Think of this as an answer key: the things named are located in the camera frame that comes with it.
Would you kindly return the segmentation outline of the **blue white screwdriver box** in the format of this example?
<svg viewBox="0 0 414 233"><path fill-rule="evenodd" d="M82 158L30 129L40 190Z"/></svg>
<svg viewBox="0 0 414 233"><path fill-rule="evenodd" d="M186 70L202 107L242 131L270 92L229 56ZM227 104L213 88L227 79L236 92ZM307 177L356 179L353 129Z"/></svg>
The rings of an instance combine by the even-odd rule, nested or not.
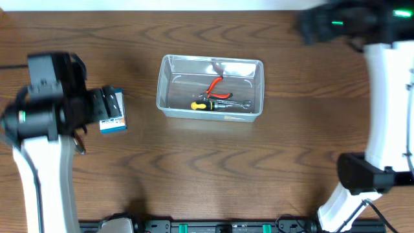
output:
<svg viewBox="0 0 414 233"><path fill-rule="evenodd" d="M103 134L125 131L127 129L127 119L124 104L124 90L115 89L115 96L120 108L121 115L107 120L100 121L100 132Z"/></svg>

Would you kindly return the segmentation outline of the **yellow black stubby screwdriver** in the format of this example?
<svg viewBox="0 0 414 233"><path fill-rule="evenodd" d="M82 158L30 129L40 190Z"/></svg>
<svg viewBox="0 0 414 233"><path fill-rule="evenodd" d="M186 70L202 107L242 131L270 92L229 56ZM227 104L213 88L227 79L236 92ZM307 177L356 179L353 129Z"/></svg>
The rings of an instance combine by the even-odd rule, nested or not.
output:
<svg viewBox="0 0 414 233"><path fill-rule="evenodd" d="M200 111L218 111L227 108L226 104L214 102L214 101L202 101L198 100L196 102L192 102L190 105L192 110L200 110Z"/></svg>

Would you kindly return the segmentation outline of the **red handled pliers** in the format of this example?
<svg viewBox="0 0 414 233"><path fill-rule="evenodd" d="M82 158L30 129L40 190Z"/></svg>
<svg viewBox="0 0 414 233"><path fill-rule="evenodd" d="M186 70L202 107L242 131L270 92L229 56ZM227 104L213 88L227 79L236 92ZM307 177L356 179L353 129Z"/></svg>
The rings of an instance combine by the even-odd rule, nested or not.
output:
<svg viewBox="0 0 414 233"><path fill-rule="evenodd" d="M217 78L215 78L210 86L207 88L207 90L205 90L204 92L202 92L199 97L202 99L218 99L218 100L227 100L231 97L233 97L232 93L218 93L215 91L215 87L217 86L218 83L222 82L224 80L223 76L218 76Z"/></svg>

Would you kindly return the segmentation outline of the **clear plastic container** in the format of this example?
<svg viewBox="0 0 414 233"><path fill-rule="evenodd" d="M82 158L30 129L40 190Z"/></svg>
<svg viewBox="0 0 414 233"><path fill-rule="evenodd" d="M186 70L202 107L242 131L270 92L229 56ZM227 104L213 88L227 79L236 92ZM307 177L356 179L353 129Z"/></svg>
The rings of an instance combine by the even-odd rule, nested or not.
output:
<svg viewBox="0 0 414 233"><path fill-rule="evenodd" d="M264 91L262 61L168 54L157 107L167 117L253 122L263 111Z"/></svg>

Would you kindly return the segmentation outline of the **silver wrench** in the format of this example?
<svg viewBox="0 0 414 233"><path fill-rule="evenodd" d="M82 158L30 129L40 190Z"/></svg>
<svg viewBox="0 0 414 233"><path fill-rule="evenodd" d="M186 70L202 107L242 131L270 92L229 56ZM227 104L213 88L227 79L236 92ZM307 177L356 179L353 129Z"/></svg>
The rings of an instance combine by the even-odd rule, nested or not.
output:
<svg viewBox="0 0 414 233"><path fill-rule="evenodd" d="M247 100L244 102L241 101L223 101L223 104L229 105L231 107L241 107L243 109L248 109L251 105L252 102Z"/></svg>

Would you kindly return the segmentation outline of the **black yellow precision screwdriver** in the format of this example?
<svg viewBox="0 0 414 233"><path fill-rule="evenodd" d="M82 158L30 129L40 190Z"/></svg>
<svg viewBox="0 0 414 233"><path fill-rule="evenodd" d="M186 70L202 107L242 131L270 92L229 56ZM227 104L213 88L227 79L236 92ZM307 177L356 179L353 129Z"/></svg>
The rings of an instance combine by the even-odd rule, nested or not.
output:
<svg viewBox="0 0 414 233"><path fill-rule="evenodd" d="M224 116L224 119L225 120L229 120L229 121L241 121L241 122L244 122L245 121L244 118L240 118L238 116L231 116L231 115L225 115Z"/></svg>

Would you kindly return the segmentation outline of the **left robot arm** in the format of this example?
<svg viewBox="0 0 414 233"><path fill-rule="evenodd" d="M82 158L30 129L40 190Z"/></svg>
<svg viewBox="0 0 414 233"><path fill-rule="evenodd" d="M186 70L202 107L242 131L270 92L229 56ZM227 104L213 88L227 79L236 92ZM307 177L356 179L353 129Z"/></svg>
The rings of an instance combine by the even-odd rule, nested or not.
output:
<svg viewBox="0 0 414 233"><path fill-rule="evenodd" d="M85 153L77 130L121 115L114 87L87 89L87 69L75 53L28 55L30 84L1 115L19 170L29 232L80 232L73 157Z"/></svg>

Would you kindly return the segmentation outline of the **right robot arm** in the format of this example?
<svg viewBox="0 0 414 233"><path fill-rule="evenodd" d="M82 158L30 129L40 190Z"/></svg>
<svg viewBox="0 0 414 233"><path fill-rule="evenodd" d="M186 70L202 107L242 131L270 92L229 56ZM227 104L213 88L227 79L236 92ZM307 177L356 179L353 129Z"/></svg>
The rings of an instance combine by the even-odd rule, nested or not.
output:
<svg viewBox="0 0 414 233"><path fill-rule="evenodd" d="M370 83L367 147L339 156L339 182L310 231L372 232L357 217L392 188L413 184L413 2L328 1L302 10L298 26L306 45L345 36L365 56Z"/></svg>

